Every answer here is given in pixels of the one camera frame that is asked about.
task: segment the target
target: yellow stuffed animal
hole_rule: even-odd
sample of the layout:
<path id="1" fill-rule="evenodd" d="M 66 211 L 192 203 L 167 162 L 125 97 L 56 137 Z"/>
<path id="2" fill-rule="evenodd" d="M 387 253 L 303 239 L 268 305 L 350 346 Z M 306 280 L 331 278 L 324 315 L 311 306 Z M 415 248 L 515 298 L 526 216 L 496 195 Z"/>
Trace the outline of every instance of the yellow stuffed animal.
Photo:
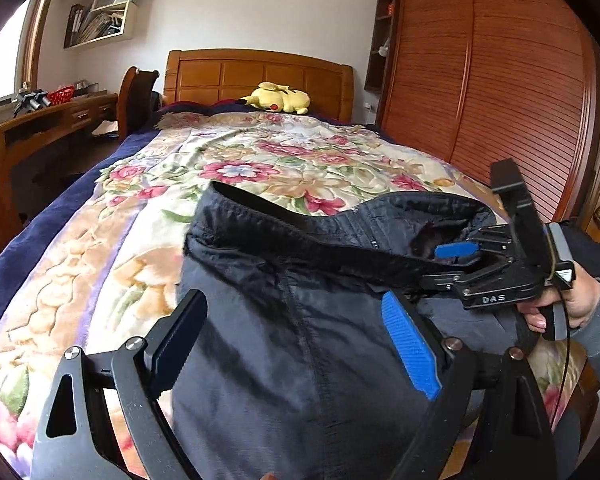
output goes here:
<path id="1" fill-rule="evenodd" d="M 296 112 L 305 114 L 309 111 L 311 99 L 301 90 L 293 90 L 288 86 L 275 83 L 260 83 L 258 89 L 240 101 L 267 112 Z"/>

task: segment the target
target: sliding wardrobe door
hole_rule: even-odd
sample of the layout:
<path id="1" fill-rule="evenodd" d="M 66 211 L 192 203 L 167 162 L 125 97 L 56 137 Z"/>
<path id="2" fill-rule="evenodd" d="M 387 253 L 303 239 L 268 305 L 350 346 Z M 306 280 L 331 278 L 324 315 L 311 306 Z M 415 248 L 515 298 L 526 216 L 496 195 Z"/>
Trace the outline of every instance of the sliding wardrobe door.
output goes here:
<path id="1" fill-rule="evenodd" d="M 397 0 L 393 84 L 382 127 L 401 144 L 449 159 L 458 120 L 470 0 Z"/>
<path id="2" fill-rule="evenodd" d="M 587 41 L 563 0 L 474 0 L 468 85 L 450 161 L 488 183 L 490 164 L 513 157 L 545 220 L 558 211 L 572 168 L 577 173 L 578 144 L 587 140 Z"/>

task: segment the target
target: red object on shelf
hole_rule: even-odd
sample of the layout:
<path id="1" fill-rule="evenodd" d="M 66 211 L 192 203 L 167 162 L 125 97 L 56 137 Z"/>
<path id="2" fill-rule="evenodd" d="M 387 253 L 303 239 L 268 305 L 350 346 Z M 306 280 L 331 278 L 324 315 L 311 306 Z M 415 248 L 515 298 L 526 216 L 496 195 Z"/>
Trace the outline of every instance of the red object on shelf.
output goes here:
<path id="1" fill-rule="evenodd" d="M 74 96 L 75 86 L 65 86 L 55 92 L 49 94 L 47 97 L 55 105 L 61 105 L 62 103 L 68 103 Z"/>

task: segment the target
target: wooden headboard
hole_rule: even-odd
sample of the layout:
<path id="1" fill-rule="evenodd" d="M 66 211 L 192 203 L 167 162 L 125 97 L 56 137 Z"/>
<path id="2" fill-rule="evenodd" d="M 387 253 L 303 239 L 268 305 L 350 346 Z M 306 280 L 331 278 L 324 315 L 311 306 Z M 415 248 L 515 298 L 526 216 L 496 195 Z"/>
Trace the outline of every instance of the wooden headboard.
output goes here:
<path id="1" fill-rule="evenodd" d="M 211 105 L 250 95 L 263 81 L 307 92 L 312 112 L 351 120 L 353 69 L 283 52 L 242 48 L 172 50 L 164 76 L 164 95 L 167 104 L 194 101 Z"/>

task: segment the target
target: metal screw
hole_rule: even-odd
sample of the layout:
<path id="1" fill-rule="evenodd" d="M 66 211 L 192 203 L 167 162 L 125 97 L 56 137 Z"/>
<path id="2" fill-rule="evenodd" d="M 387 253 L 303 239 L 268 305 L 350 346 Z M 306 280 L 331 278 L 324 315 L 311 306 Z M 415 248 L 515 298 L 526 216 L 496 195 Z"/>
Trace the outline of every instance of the metal screw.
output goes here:
<path id="1" fill-rule="evenodd" d="M 126 340 L 125 347 L 127 350 L 138 350 L 143 343 L 144 339 L 141 337 L 132 337 L 131 339 Z"/>
<path id="2" fill-rule="evenodd" d="M 462 341 L 457 337 L 447 337 L 442 344 L 447 350 L 451 350 L 452 352 L 457 352 L 462 348 Z"/>
<path id="3" fill-rule="evenodd" d="M 64 352 L 65 359 L 74 359 L 80 355 L 80 349 L 77 346 L 72 346 Z"/>
<path id="4" fill-rule="evenodd" d="M 513 346 L 512 348 L 509 348 L 509 357 L 514 361 L 522 361 L 522 359 L 525 358 L 525 353 L 517 346 Z"/>

